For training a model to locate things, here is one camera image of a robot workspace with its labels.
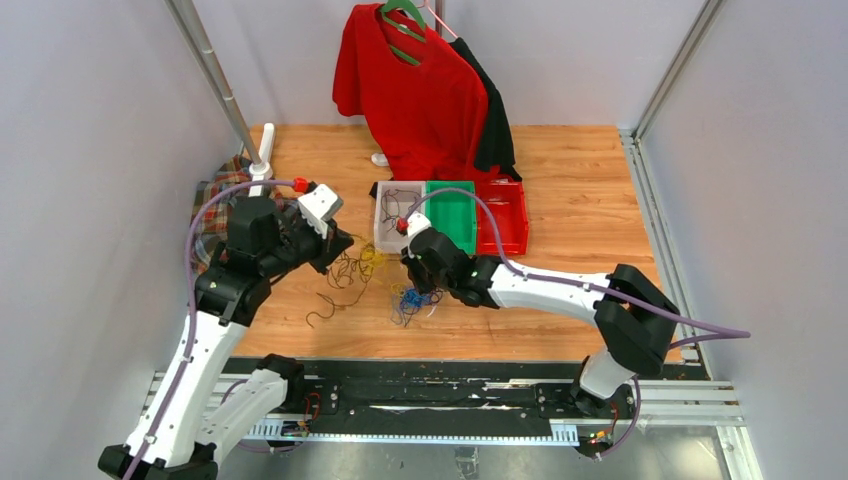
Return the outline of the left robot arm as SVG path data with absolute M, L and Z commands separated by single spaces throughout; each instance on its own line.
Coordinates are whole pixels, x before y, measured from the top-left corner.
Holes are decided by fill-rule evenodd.
M 178 351 L 128 439 L 104 448 L 98 468 L 113 479 L 214 479 L 236 445 L 267 413 L 298 411 L 304 367 L 270 354 L 211 415 L 207 403 L 272 282 L 309 264 L 324 274 L 353 239 L 333 216 L 342 200 L 325 187 L 284 207 L 239 199 L 227 238 L 194 282 Z

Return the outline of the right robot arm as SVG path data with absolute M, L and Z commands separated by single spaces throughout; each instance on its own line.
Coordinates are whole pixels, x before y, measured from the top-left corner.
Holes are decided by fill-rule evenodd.
M 609 407 L 635 376 L 661 373 L 678 308 L 637 268 L 619 264 L 609 274 L 570 274 L 531 268 L 493 255 L 470 256 L 445 234 L 427 228 L 401 250 L 416 290 L 447 292 L 463 305 L 526 308 L 561 314 L 595 327 L 603 348 L 584 361 L 570 396 L 582 415 Z

